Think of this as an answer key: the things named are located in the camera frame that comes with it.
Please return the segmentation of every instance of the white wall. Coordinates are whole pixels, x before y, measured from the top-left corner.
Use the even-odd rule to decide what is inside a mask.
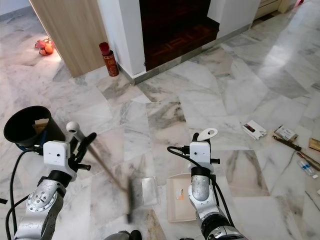
[[[0,0],[0,15],[30,6],[29,0]]]
[[[139,0],[98,0],[110,48],[131,77],[145,72]]]
[[[217,39],[251,24],[260,0],[211,0],[208,17],[220,23]]]

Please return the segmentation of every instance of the black bin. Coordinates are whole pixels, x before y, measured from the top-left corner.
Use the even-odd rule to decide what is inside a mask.
[[[37,134],[32,125],[35,124],[35,120],[40,119],[49,121],[44,130]],[[8,141],[25,148],[42,145],[47,141],[66,139],[50,111],[44,106],[29,106],[18,111],[6,122],[3,133]]]

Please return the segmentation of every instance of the small bottle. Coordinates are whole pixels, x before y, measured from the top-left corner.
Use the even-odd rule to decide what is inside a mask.
[[[306,172],[306,174],[312,176],[313,179],[316,179],[318,177],[318,175],[315,173],[315,169],[312,166],[310,166],[310,164],[307,161],[300,159],[297,163]]]

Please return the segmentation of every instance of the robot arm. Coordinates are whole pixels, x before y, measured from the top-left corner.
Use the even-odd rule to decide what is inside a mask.
[[[217,132],[213,128],[206,129],[200,135],[196,133],[190,146],[179,148],[184,157],[189,155],[189,158],[197,164],[190,163],[188,167],[191,171],[189,199],[196,210],[198,225],[206,240],[248,240],[234,227],[233,222],[227,219],[216,202],[218,198],[213,188],[216,176],[213,175],[212,164],[219,164],[220,160],[210,158],[209,138],[214,137]]]
[[[92,133],[80,143],[77,154],[74,151],[77,140],[68,142],[48,141],[43,145],[44,164],[51,170],[48,177],[42,177],[35,191],[27,198],[25,216],[22,219],[15,240],[50,240],[55,231],[56,219],[62,209],[66,187],[77,177],[78,169],[90,170],[90,165],[80,164],[87,147],[96,138]]]

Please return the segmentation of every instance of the orange plush toy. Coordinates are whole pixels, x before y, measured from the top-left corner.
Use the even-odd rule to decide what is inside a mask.
[[[34,48],[39,49],[39,54],[45,56],[54,52],[55,44],[49,38],[46,38],[44,40],[38,40]]]

